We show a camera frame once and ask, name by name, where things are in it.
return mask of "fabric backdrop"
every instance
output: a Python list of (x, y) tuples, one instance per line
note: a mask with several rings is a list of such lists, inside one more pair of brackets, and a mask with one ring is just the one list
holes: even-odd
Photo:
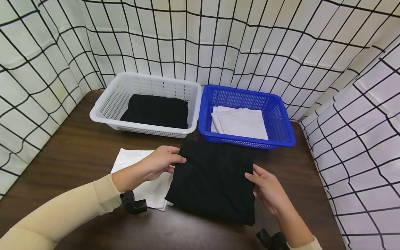
[(315, 115), (400, 34), (399, 0), (0, 0), (0, 199), (124, 71), (279, 95)]
[(300, 124), (348, 249), (400, 244), (400, 38)]

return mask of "folded cloth stack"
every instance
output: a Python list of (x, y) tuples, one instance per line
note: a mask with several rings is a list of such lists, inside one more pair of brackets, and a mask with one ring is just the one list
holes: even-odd
[(162, 96), (132, 95), (128, 109), (120, 118), (125, 122), (188, 128), (188, 102)]
[(248, 149), (187, 141), (179, 154), (166, 200), (189, 212), (218, 220), (254, 224), (254, 184), (244, 173), (253, 171)]
[[(111, 173), (129, 167), (151, 154), (153, 150), (125, 150), (120, 152), (114, 162)], [(172, 181), (172, 175), (162, 173), (157, 179), (143, 182), (133, 190), (135, 200), (146, 199), (147, 207), (165, 211), (168, 202), (164, 199)]]
[(268, 140), (261, 110), (215, 106), (211, 132)]

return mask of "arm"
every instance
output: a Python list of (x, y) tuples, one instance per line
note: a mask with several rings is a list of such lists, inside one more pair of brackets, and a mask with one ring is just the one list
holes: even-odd
[(288, 244), (298, 250), (320, 250), (318, 241), (294, 209), (276, 176), (257, 165), (253, 165), (253, 171), (245, 177), (256, 185), (254, 195), (276, 217)]
[(121, 205), (120, 194), (184, 163), (179, 148), (161, 146), (140, 162), (48, 201), (20, 220), (1, 239), (0, 249), (47, 250), (75, 228)]

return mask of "table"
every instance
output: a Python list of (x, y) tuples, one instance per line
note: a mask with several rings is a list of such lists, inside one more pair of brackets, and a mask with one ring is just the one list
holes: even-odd
[[(102, 92), (89, 92), (0, 201), (0, 236), (31, 211), (72, 188), (111, 171), (120, 148), (153, 150), (184, 139), (113, 130), (90, 120)], [(301, 127), (292, 123), (293, 148), (254, 149), (255, 163), (275, 174), (324, 250), (345, 249)], [(197, 132), (185, 140), (200, 137)], [(255, 203), (256, 224), (243, 226), (191, 215), (174, 207), (136, 216), (122, 207), (64, 238), (58, 249), (263, 249), (255, 234), (279, 231), (274, 217)]]

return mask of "white plastic basket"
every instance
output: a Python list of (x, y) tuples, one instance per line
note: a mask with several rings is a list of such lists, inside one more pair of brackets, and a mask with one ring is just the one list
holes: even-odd
[[(90, 111), (90, 118), (116, 130), (185, 138), (196, 129), (201, 92), (201, 86), (196, 82), (123, 72), (119, 73), (101, 94)], [(120, 121), (121, 116), (128, 109), (129, 99), (133, 94), (175, 97), (187, 101), (188, 128), (169, 128)]]

